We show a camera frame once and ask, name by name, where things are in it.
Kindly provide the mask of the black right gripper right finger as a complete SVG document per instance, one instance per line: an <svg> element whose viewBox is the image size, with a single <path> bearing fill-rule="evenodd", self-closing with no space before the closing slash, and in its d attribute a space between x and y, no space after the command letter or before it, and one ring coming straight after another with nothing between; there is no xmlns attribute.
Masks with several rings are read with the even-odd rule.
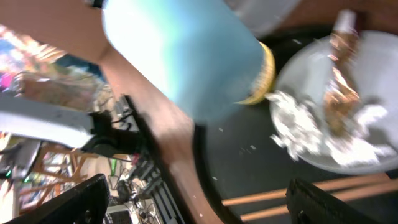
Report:
<svg viewBox="0 0 398 224"><path fill-rule="evenodd" d="M286 194L287 208L293 224L378 223L327 192L293 186L297 180L303 181L291 180Z"/></svg>

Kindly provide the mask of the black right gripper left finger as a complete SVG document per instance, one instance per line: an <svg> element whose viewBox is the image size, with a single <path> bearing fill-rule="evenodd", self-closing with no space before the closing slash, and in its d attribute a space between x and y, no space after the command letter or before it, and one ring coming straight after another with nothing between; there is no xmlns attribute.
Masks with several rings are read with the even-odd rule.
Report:
<svg viewBox="0 0 398 224"><path fill-rule="evenodd" d="M7 224L102 224L109 196L105 175L96 174Z"/></svg>

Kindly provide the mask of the wooden chopstick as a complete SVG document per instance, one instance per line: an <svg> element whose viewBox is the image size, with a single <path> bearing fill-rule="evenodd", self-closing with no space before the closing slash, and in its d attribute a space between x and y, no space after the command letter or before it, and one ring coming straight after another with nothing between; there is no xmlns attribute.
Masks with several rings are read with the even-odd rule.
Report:
<svg viewBox="0 0 398 224"><path fill-rule="evenodd" d="M304 181L293 183L293 186L301 188L309 188L310 190L330 192L334 190L343 190L355 187L364 187L373 184L382 184L392 179L385 173L373 174L373 175L361 175L354 177L346 177L334 180L328 180L317 183L306 183ZM272 190L268 192L246 195L242 197L224 199L221 201L225 207L233 205L242 205L247 203L261 202L266 200L274 200L278 198L284 198L288 192L288 189Z"/></svg>
<svg viewBox="0 0 398 224"><path fill-rule="evenodd" d="M343 190L340 192L333 193L332 196L343 201L348 202L352 200L372 197L380 194L387 194L389 192L397 191L397 179L393 179L381 184L368 185L365 187L358 187L351 190ZM252 212L240 216L240 219L244 222L251 220L258 220L267 217L273 217L278 215L287 214L287 205L279 207L269 208L260 210L258 212Z"/></svg>

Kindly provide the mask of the white tissue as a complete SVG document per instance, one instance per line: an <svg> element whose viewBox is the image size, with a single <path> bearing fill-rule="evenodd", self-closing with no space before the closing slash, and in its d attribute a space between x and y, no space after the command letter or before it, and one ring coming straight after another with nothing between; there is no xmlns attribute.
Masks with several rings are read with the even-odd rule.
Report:
<svg viewBox="0 0 398 224"><path fill-rule="evenodd" d="M348 121L348 132L342 137L326 134L311 112L314 102L297 102L294 97L277 90L265 97L276 108L271 118L278 134L271 135L275 143L287 149L297 161L308 152L315 156L325 154L343 167L358 164L379 164L381 157L396 156L397 151L387 144L371 144L366 140L371 124L383 119L387 110L381 105L366 105Z"/></svg>

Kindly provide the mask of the gold foil snack wrapper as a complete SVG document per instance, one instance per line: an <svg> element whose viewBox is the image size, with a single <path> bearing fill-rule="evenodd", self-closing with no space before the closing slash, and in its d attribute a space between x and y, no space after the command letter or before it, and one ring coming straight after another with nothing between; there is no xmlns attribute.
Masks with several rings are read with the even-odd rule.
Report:
<svg viewBox="0 0 398 224"><path fill-rule="evenodd" d="M332 62L332 75L324 94L323 111L330 133L338 137L347 135L346 122L359 104L349 65L359 39L356 18L352 10L340 11L330 35L328 58Z"/></svg>

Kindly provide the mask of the yellow bowl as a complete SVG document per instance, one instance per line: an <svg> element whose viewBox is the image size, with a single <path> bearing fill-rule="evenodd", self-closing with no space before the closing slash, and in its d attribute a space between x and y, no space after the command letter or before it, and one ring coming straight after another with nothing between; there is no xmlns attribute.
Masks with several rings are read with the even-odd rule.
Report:
<svg viewBox="0 0 398 224"><path fill-rule="evenodd" d="M262 63L261 71L259 72L257 79L254 83L254 87L251 90L249 96L236 102L240 105L255 105L262 102L265 99L265 95L270 91L272 82L275 78L275 58L271 49L260 42L263 49L264 59Z"/></svg>

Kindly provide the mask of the grey round plate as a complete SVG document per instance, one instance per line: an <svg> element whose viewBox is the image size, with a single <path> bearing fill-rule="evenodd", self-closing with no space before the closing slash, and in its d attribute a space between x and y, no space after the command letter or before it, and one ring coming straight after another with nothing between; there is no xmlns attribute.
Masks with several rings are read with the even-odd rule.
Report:
<svg viewBox="0 0 398 224"><path fill-rule="evenodd" d="M323 37L298 51L282 68L274 85L297 98L309 97L322 115L324 87L330 74L329 37ZM370 125L367 140L397 149L397 36L386 32L367 30L359 53L354 60L353 78L364 105L379 104L387 110L384 118ZM380 156L378 164L358 164L343 167L332 157L306 152L305 162L338 174L370 174L397 168L397 156Z"/></svg>

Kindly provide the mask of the light blue cup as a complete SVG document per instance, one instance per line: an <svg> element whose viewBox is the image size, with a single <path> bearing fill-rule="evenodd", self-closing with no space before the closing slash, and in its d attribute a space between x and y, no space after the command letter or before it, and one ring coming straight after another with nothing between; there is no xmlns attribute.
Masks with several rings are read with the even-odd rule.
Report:
<svg viewBox="0 0 398 224"><path fill-rule="evenodd" d="M109 43L192 120L225 117L247 97L265 53L217 0L106 0Z"/></svg>

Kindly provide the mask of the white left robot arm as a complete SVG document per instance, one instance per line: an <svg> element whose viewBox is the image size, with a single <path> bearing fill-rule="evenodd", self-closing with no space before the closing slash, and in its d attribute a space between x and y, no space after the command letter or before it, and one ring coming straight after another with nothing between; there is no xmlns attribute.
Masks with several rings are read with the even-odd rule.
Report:
<svg viewBox="0 0 398 224"><path fill-rule="evenodd" d="M144 146L137 131L114 128L109 111L86 113L5 93L1 94L1 130L104 157L133 155Z"/></svg>

